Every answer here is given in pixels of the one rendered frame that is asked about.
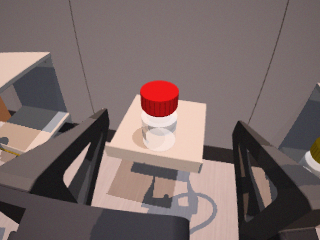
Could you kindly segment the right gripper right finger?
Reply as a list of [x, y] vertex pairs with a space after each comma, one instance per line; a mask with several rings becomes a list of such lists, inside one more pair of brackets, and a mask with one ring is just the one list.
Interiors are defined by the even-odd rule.
[[[241, 120], [234, 128], [232, 142], [239, 240], [267, 240], [280, 232], [320, 225], [319, 177]], [[277, 198], [266, 209], [248, 151], [277, 188]]]

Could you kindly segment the white bottle with red cap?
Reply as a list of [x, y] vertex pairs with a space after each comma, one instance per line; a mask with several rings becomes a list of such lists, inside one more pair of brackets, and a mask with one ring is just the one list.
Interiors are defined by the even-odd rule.
[[179, 89], [167, 81], [152, 81], [140, 89], [142, 135], [151, 151], [164, 152], [175, 143]]

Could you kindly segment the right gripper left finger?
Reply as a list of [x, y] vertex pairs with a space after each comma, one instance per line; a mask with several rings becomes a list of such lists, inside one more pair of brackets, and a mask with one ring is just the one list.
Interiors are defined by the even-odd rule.
[[[0, 183], [34, 195], [91, 206], [108, 129], [108, 110], [103, 108], [74, 128], [1, 165]], [[66, 186], [65, 171], [89, 143], [82, 164]]]

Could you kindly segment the white bottle with yellow cap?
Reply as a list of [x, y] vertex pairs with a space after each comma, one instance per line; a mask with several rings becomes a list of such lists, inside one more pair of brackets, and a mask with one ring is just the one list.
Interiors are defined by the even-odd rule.
[[310, 151], [303, 156], [299, 164], [310, 170], [317, 177], [320, 177], [320, 137], [316, 139]]

